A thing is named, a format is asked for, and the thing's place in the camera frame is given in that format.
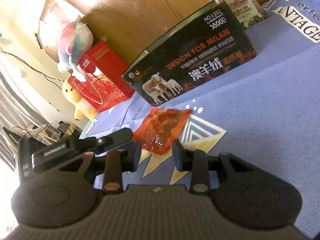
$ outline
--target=qr code label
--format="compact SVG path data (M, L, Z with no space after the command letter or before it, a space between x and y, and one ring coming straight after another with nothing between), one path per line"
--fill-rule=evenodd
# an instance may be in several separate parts
M89 63L90 63L90 61L86 59L86 60L83 62L83 66L84 66L84 67L87 67L87 66L89 65Z

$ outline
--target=gold rope handle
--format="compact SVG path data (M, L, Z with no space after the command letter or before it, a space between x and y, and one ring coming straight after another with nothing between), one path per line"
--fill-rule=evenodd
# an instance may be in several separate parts
M83 94L86 98L89 98L91 101L93 101L93 102L95 102L95 103L97 103L97 104L99 104L99 105L102 105L102 104L103 104L103 99L102 99L101 94L99 93L98 89L95 87L95 85L93 84L93 82L90 80L90 77L89 77L89 75L87 74L87 72L85 71L85 69L84 69L84 73L85 73L86 76L88 77L88 80L89 80L90 85L93 87L93 89L94 89L94 90L97 92L97 94L99 95L99 97L100 97L100 102L98 102L98 101L95 100L94 98L91 98L91 97L87 96L86 94L84 94L84 93L82 92L82 90L83 90L84 87L82 87L82 88L80 89L80 88L78 87L78 85L77 85L77 83L79 83L79 82L74 82L73 84L75 85L76 89L77 89L81 94Z

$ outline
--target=red gift box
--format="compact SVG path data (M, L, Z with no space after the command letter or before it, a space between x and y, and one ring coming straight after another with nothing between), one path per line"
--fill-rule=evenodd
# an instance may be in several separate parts
M121 77L128 65L105 41L90 49L79 66L86 73L87 81L80 82L71 76L68 83L97 111L108 110L133 95L134 90Z

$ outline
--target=cardboard box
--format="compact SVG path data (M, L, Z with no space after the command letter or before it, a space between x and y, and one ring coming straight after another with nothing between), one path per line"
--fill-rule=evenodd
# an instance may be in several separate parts
M123 77L158 106L255 56L229 6L212 1L146 48Z
M86 82L74 76L68 83L99 112L129 99L134 90L121 77L128 65L105 41L92 47L79 66L87 75Z

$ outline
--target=gray curtain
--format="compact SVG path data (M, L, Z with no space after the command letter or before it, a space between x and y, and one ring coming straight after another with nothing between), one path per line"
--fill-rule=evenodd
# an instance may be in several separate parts
M25 129L30 123L36 126L49 123L12 90L1 72L0 102L0 159L13 170L14 157L4 139L2 127L19 126Z

